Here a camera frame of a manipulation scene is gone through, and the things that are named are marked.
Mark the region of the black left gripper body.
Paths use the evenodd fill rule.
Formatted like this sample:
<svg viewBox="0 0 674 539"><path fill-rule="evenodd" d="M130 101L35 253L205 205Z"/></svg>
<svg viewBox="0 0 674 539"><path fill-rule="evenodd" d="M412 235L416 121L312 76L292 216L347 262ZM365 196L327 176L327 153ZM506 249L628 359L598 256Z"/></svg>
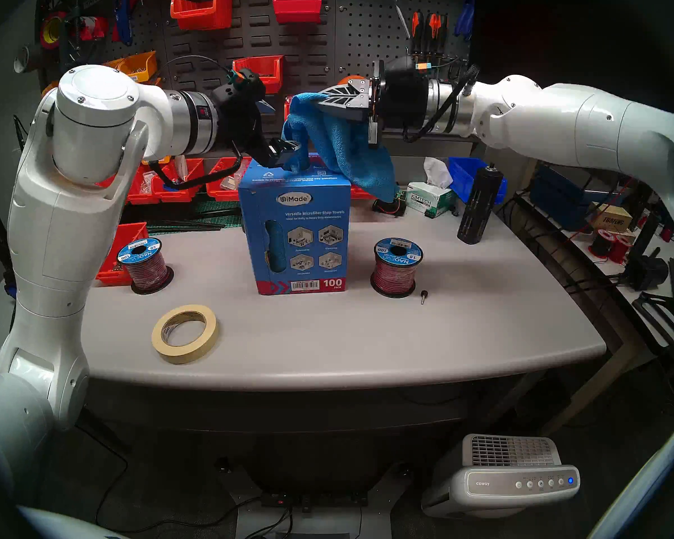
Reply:
<svg viewBox="0 0 674 539"><path fill-rule="evenodd" d="M261 114L255 105L264 96L224 96L224 140L232 152L248 155L269 167L269 144L261 127Z"/></svg>

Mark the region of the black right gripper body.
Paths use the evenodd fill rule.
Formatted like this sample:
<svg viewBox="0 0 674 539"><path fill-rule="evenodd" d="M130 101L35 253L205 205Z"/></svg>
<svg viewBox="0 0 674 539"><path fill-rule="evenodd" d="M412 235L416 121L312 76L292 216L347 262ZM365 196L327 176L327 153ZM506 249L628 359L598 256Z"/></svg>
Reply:
<svg viewBox="0 0 674 539"><path fill-rule="evenodd" d="M428 76L420 72L413 60L372 63L372 95L368 117L368 143L376 149L382 131L421 128L428 106Z"/></svg>

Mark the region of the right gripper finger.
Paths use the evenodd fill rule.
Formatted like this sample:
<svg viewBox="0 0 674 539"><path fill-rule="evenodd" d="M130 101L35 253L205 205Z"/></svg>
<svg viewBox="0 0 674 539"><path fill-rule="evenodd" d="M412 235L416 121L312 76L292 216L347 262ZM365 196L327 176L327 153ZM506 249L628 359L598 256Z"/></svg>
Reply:
<svg viewBox="0 0 674 539"><path fill-rule="evenodd" d="M346 77L341 82L329 86L318 92L314 101L369 101L372 95L372 80L370 77Z"/></svg>
<svg viewBox="0 0 674 539"><path fill-rule="evenodd" d="M327 96L316 101L316 107L332 117L351 122L366 122L372 101L369 96Z"/></svg>

